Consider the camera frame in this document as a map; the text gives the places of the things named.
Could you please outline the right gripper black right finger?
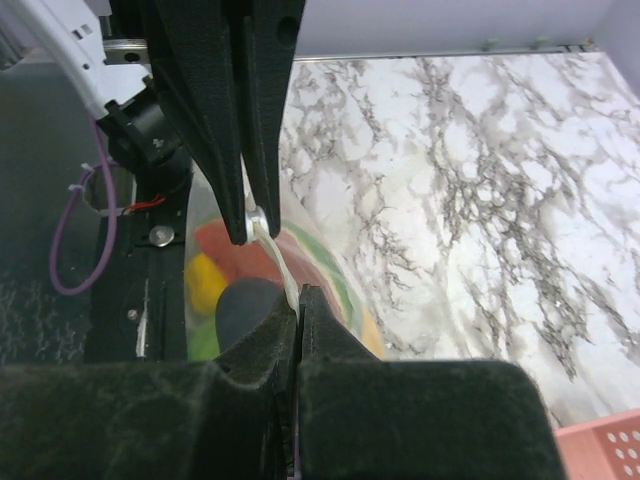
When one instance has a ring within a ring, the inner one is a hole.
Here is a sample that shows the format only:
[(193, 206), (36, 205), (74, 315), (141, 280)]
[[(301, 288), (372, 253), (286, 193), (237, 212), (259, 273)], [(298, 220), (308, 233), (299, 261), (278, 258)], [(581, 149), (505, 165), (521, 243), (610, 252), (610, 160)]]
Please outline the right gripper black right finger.
[(538, 389), (497, 360), (383, 361), (300, 297), (299, 467), (305, 479), (561, 479)]

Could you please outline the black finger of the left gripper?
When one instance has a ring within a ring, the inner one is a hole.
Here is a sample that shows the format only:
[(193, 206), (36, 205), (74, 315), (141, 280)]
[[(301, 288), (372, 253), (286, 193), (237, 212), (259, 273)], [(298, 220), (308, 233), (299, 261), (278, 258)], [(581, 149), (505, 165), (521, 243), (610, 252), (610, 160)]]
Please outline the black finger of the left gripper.
[(253, 197), (269, 233), (281, 230), (279, 137), (303, 1), (251, 1), (245, 42), (243, 157)]
[(211, 185), (229, 239), (247, 241), (230, 29), (220, 1), (144, 1), (162, 111)]

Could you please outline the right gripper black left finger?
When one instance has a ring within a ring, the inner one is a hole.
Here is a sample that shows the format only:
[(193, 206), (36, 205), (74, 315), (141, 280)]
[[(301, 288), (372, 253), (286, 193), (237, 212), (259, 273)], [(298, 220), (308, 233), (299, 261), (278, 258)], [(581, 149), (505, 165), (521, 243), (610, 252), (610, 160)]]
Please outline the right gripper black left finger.
[(3, 368), (2, 477), (288, 477), (297, 327), (280, 302), (209, 362)]

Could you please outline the green round fruit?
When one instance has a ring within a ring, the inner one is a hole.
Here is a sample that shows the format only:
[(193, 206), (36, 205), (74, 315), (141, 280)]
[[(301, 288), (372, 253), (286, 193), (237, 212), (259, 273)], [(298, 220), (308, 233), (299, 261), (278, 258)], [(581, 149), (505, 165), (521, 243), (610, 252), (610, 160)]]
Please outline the green round fruit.
[(191, 361), (210, 361), (220, 354), (214, 318), (204, 321), (192, 333), (188, 342), (188, 359)]

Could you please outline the purple eggplant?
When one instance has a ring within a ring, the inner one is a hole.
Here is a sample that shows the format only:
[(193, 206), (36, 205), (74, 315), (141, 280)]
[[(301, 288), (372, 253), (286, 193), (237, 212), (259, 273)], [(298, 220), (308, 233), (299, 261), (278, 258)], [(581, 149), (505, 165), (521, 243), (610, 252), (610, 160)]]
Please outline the purple eggplant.
[(258, 277), (234, 281), (222, 292), (215, 312), (220, 352), (225, 352), (265, 320), (284, 296), (278, 284)]

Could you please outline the clear zip top bag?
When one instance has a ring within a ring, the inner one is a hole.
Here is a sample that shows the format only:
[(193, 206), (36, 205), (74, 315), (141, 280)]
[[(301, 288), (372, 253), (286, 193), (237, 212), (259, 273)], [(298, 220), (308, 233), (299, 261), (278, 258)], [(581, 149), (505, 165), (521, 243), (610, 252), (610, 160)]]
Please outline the clear zip top bag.
[[(284, 289), (292, 299), (304, 285), (317, 286), (330, 312), (377, 357), (385, 354), (374, 314), (361, 298), (362, 289), (342, 261), (330, 251), (309, 215), (287, 186), (281, 189), (282, 230), (274, 240), (255, 240), (242, 246), (231, 243), (226, 226), (203, 173), (196, 170), (189, 193), (185, 268), (204, 253), (224, 274), (228, 286), (236, 280), (258, 277)], [(192, 333), (213, 315), (196, 313), (185, 283), (185, 322), (188, 342)]]

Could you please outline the yellow bell pepper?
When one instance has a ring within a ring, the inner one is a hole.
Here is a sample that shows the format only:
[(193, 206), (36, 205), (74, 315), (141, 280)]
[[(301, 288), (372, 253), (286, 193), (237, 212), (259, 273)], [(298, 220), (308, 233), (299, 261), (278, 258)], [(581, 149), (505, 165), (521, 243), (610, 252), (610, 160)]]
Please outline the yellow bell pepper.
[(213, 315), (228, 281), (217, 265), (204, 253), (194, 256), (185, 268), (185, 283), (193, 310)]

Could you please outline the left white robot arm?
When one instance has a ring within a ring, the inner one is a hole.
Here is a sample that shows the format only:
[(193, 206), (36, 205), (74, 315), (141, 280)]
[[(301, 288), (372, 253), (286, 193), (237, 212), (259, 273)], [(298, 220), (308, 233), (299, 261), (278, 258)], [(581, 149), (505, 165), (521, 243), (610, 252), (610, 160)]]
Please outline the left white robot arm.
[(305, 5), (301, 1), (116, 1), (138, 62), (108, 60), (99, 18), (83, 1), (11, 1), (54, 58), (125, 167), (153, 179), (183, 145), (211, 185), (232, 243), (253, 223), (281, 230), (279, 135)]

